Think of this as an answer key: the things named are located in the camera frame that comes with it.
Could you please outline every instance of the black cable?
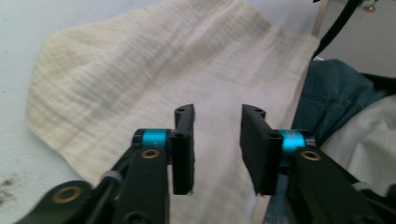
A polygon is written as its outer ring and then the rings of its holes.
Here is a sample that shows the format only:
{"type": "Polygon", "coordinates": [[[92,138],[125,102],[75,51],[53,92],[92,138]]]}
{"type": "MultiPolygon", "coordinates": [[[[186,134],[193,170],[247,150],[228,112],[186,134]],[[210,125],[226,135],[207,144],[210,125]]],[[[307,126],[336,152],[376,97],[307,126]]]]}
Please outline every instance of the black cable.
{"type": "Polygon", "coordinates": [[[347,21],[352,16],[355,9],[361,4],[361,2],[362,2],[362,0],[348,0],[347,1],[346,6],[344,7],[341,14],[338,16],[337,20],[334,22],[334,24],[329,29],[329,31],[326,33],[326,35],[321,38],[319,47],[318,47],[317,51],[315,51],[314,56],[312,58],[315,58],[316,56],[318,56],[324,49],[326,49],[326,47],[330,43],[332,43],[334,38],[343,29],[344,25],[347,23],[347,21]]]}

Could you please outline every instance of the brass screw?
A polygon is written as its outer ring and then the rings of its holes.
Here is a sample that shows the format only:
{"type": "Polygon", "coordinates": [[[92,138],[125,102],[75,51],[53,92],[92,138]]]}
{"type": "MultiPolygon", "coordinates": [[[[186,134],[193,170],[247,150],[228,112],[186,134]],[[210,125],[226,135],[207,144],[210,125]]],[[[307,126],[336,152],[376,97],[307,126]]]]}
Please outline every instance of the brass screw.
{"type": "Polygon", "coordinates": [[[144,159],[150,160],[150,159],[154,159],[154,158],[159,157],[160,154],[161,154],[160,151],[157,150],[157,149],[147,149],[147,150],[144,150],[144,151],[140,154],[140,156],[141,156],[142,158],[144,158],[144,159]]]}
{"type": "Polygon", "coordinates": [[[300,155],[309,161],[320,161],[321,156],[314,151],[303,151],[300,155]]]}
{"type": "Polygon", "coordinates": [[[81,195],[82,189],[79,186],[69,186],[58,190],[53,196],[54,203],[70,203],[81,195]]]}

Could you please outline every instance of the screw hole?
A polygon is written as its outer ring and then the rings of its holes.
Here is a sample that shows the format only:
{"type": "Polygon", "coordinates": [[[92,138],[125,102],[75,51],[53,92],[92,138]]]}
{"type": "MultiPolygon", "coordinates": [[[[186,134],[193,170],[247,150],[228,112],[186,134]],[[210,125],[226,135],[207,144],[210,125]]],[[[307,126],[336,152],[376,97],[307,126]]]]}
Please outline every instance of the screw hole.
{"type": "Polygon", "coordinates": [[[157,149],[148,149],[141,153],[141,157],[144,159],[154,159],[160,156],[160,151],[157,149]]]}
{"type": "Polygon", "coordinates": [[[320,161],[321,160],[321,156],[314,151],[303,151],[303,152],[301,152],[301,156],[306,158],[309,161],[320,161]]]}

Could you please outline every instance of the wrinkled cloth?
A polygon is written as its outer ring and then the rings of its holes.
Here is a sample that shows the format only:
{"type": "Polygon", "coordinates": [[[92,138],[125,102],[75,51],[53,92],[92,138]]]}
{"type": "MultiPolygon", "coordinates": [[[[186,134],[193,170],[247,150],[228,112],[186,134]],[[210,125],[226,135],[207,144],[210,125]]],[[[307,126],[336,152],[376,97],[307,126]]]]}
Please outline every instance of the wrinkled cloth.
{"type": "Polygon", "coordinates": [[[194,190],[171,195],[171,223],[249,223],[256,198],[239,148],[241,104],[289,128],[317,46],[238,1],[164,1],[52,35],[27,122],[95,184],[137,129],[172,129],[174,109],[194,104],[194,190]]]}

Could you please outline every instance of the white surface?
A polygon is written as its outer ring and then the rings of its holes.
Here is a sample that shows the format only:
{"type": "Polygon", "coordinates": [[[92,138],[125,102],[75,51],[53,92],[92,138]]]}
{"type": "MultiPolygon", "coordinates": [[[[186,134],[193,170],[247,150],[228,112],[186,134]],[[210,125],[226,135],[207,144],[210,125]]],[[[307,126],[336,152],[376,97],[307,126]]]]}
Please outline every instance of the white surface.
{"type": "Polygon", "coordinates": [[[396,95],[367,106],[334,133],[323,151],[385,196],[396,183],[396,95]]]}
{"type": "MultiPolygon", "coordinates": [[[[101,21],[154,2],[157,1],[0,3],[0,185],[9,179],[13,182],[10,186],[0,186],[2,223],[11,223],[24,216],[52,187],[79,178],[25,125],[31,71],[41,44],[50,34],[66,27],[101,21]]],[[[262,12],[267,10],[269,21],[306,33],[310,33],[318,11],[318,5],[305,0],[251,2],[262,12]]]]}

